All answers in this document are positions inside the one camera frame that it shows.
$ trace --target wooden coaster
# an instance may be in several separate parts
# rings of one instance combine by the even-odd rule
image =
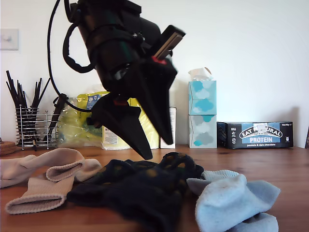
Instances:
[[[0,150],[0,156],[8,155],[16,151],[16,146],[6,147]]]
[[[15,146],[14,142],[4,142],[3,144],[0,144],[0,150],[7,148],[7,147],[12,147]]]

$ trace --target red marking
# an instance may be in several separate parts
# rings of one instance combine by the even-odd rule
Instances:
[[[114,100],[114,105],[127,105],[127,101],[117,101],[117,100]]]
[[[156,62],[156,63],[159,63],[159,64],[164,64],[164,65],[166,65],[167,63],[166,63],[166,61],[163,59],[163,60],[158,60],[156,57],[154,57],[154,56],[152,56],[152,59],[153,59],[153,61],[154,62]]]

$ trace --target light blue sock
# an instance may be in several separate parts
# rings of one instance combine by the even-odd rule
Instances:
[[[278,232],[276,218],[267,213],[257,214],[240,224],[229,229],[227,232]]]
[[[202,232],[224,232],[232,227],[232,232],[278,232],[275,217],[262,215],[252,218],[251,223],[243,221],[269,210],[280,193],[279,188],[266,181],[247,183],[244,175],[229,170],[205,171],[202,178],[205,180],[187,180],[191,191],[200,195],[196,220]]]

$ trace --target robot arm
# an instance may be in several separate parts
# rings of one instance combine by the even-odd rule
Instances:
[[[128,105],[136,98],[167,144],[172,144],[169,88],[177,71],[166,58],[185,35],[174,26],[162,34],[140,17],[141,7],[128,0],[79,0],[65,8],[70,26],[63,45],[66,63],[80,73],[96,69],[110,93],[92,108],[89,125],[102,125],[127,142],[144,159],[152,158],[139,122],[140,108]],[[69,38],[78,27],[90,64],[81,67],[69,57]]]

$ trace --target eat natural logo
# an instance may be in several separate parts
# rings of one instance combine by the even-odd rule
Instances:
[[[267,127],[266,131],[258,131],[255,130],[253,127],[250,127],[248,129],[243,130],[240,134],[239,137],[241,139],[256,136],[256,135],[270,135],[273,137],[281,138],[282,137],[282,132],[274,127]]]

